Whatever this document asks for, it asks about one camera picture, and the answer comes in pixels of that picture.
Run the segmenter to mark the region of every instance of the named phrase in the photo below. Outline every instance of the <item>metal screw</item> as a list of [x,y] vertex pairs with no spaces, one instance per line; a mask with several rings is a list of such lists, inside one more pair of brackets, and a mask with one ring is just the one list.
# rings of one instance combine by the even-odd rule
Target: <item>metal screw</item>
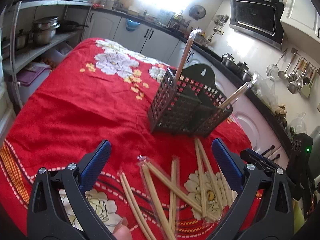
[[250,170],[250,171],[253,171],[255,169],[255,166],[251,163],[248,163],[247,164],[247,169]]
[[277,169],[277,173],[283,174],[283,170],[281,170],[280,168],[278,168],[278,169]]
[[44,172],[45,172],[45,168],[40,168],[40,169],[39,169],[39,173],[40,173],[40,174],[42,174],[42,173],[44,173]]
[[74,170],[74,169],[76,168],[76,166],[77,166],[77,164],[75,164],[75,163],[70,163],[70,164],[68,165],[68,169],[69,169],[69,170]]

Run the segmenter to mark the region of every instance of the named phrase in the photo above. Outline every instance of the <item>frying pan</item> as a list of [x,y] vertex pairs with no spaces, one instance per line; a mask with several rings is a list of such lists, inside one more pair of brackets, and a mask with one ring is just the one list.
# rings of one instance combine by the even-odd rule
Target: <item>frying pan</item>
[[79,24],[77,22],[68,20],[58,21],[58,24],[60,24],[60,28],[57,29],[57,32],[59,33],[72,32],[78,27],[89,27],[88,25]]

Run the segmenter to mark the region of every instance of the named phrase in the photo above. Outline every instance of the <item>microwave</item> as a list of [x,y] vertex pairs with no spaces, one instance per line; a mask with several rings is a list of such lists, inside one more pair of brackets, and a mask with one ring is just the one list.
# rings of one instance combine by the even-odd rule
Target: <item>microwave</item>
[[230,0],[230,28],[281,50],[283,0]]

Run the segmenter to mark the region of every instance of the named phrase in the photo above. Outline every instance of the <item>plastic bag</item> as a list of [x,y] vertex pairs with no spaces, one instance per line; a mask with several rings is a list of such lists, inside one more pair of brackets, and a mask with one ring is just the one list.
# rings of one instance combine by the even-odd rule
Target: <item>plastic bag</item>
[[287,135],[290,140],[293,140],[293,136],[297,133],[307,133],[307,126],[304,122],[304,117],[306,116],[306,112],[302,112],[298,114],[298,116],[291,121],[291,123],[286,127]]
[[275,79],[272,76],[263,78],[255,71],[252,76],[252,84],[252,91],[272,112],[274,112],[278,108]]

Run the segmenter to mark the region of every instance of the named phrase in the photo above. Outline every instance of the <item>cabinet handle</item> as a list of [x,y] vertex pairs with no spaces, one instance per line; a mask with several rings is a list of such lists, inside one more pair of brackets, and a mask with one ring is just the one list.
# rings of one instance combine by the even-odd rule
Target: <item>cabinet handle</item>
[[187,62],[189,63],[189,58],[191,57],[191,55],[193,55],[194,53],[192,52],[189,57],[187,58]]
[[146,35],[144,35],[144,37],[146,37],[146,36],[147,36],[148,32],[149,32],[149,29],[147,29]]
[[90,17],[90,21],[89,21],[90,23],[91,23],[91,20],[92,20],[92,16],[93,16],[93,13],[92,13],[92,15],[91,15],[91,17]]
[[150,35],[149,39],[151,39],[151,37],[152,37],[153,33],[154,33],[154,31],[152,31],[152,33],[151,33],[151,35]]

